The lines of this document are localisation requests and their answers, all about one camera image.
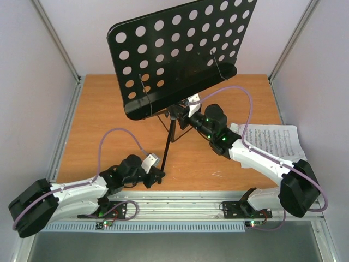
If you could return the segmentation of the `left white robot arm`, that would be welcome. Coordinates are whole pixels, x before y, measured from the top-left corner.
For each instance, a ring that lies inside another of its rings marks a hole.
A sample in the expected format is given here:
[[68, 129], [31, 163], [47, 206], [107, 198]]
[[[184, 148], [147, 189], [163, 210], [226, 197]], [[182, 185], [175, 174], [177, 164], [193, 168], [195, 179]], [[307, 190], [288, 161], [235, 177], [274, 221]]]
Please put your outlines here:
[[160, 159], [149, 154], [144, 160], [131, 154], [120, 164], [98, 176], [70, 183], [39, 179], [8, 206], [19, 237], [35, 235], [54, 221], [84, 217], [105, 217], [110, 213], [108, 197], [139, 183], [146, 188], [160, 184], [165, 173], [157, 167]]

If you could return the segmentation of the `black tripod music stand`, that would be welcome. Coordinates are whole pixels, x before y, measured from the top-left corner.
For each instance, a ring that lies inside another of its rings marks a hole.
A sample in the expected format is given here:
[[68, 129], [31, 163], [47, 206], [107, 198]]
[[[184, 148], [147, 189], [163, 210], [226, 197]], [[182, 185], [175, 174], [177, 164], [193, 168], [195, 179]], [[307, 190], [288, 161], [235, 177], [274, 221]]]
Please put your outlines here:
[[237, 74], [255, 1], [194, 1], [113, 25], [106, 36], [127, 118], [142, 120]]

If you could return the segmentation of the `sheet music page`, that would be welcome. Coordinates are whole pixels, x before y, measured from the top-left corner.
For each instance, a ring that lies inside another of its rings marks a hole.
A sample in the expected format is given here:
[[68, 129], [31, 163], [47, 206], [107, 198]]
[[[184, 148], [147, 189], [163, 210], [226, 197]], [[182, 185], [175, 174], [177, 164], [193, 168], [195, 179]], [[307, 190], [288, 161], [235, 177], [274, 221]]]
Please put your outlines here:
[[296, 126], [249, 124], [244, 140], [284, 160], [307, 160]]

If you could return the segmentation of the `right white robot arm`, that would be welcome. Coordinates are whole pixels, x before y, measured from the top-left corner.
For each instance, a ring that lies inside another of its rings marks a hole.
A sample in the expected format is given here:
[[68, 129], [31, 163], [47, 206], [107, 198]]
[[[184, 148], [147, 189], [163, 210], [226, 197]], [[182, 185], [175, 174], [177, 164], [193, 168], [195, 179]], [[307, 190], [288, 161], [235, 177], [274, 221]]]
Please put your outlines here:
[[298, 218], [311, 211], [320, 191], [307, 161], [284, 160], [247, 143], [227, 127], [227, 117], [218, 104], [209, 105], [204, 113], [193, 105], [175, 105], [174, 111], [181, 129], [195, 128], [217, 155], [247, 165], [276, 184], [275, 188], [250, 188], [241, 197], [237, 210], [244, 217], [265, 209], [284, 209]]

